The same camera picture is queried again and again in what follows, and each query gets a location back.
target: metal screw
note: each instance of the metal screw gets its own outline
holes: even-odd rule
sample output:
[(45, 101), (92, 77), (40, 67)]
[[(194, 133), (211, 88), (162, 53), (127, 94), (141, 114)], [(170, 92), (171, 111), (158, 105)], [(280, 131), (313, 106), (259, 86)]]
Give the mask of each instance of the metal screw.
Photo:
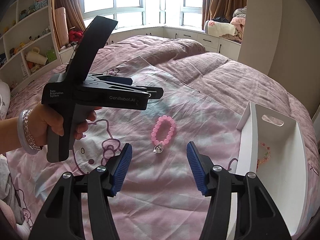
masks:
[(65, 172), (65, 173), (63, 173), (62, 177), (64, 179), (69, 179), (71, 177), (71, 173), (70, 172)]
[(250, 179), (254, 179), (256, 176), (257, 176), (257, 175), (256, 175), (255, 173), (253, 173), (253, 172), (248, 172), (248, 177), (249, 177)]
[(98, 168), (97, 168), (97, 172), (104, 172), (104, 171), (106, 171), (106, 167), (105, 166), (99, 166)]
[(219, 165), (214, 165), (214, 166), (212, 167), (212, 169), (213, 169), (214, 171), (222, 171), (222, 168), (221, 168)]

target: bedspread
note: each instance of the bedspread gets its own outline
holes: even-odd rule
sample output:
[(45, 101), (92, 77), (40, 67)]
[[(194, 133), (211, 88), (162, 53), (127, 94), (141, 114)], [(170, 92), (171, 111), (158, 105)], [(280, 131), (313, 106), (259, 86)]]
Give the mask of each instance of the bedspread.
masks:
[[(318, 185), (318, 151), (316, 137), (308, 111), (279, 83), (248, 66), (232, 61), (220, 54), (205, 53), (204, 47), (187, 39), (169, 40), (159, 37), (137, 36), (100, 49), (90, 72), (117, 75), (117, 66), (137, 56), (143, 57), (177, 78), (180, 82), (199, 90), (237, 114), (242, 114), (248, 101), (269, 107), (296, 119), (301, 126), (309, 167), (308, 202), (305, 223), (314, 210)], [(57, 67), (30, 84), (12, 99), (7, 118), (33, 107), (41, 100), (43, 86), (52, 73), (61, 73), (65, 65)]]

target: black device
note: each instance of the black device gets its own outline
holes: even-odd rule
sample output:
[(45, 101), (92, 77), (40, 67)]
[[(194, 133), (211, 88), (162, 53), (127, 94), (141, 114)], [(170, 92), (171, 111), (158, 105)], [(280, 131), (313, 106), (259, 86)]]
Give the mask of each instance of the black device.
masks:
[[(80, 193), (88, 193), (94, 240), (119, 240), (108, 197), (121, 189), (132, 156), (126, 144), (119, 156), (91, 173), (73, 177), (64, 173), (45, 201), (29, 240), (84, 240)], [(231, 208), (231, 193), (238, 193), (236, 240), (291, 240), (287, 226), (258, 176), (229, 173), (187, 145), (187, 158), (198, 189), (211, 201), (200, 240), (225, 240)]]
[(63, 116), (64, 135), (48, 128), (47, 160), (61, 162), (73, 148), (76, 126), (95, 106), (145, 110), (149, 99), (160, 99), (162, 88), (132, 86), (132, 79), (89, 74), (92, 62), (116, 27), (117, 21), (96, 16), (78, 42), (66, 71), (54, 74), (44, 86), (41, 103)]

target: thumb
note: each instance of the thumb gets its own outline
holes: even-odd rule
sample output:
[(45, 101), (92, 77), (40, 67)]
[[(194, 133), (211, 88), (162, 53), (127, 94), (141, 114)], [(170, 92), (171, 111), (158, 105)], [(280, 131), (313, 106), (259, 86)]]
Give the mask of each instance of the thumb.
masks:
[(49, 126), (51, 126), (54, 133), (60, 136), (64, 135), (63, 117), (57, 111), (49, 106), (45, 106), (42, 118)]

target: pillow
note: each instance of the pillow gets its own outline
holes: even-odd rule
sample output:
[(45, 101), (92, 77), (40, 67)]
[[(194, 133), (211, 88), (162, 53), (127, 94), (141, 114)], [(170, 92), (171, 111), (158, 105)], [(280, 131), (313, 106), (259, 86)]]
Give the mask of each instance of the pillow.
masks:
[(10, 104), (10, 88), (7, 83), (0, 80), (0, 120), (7, 116)]

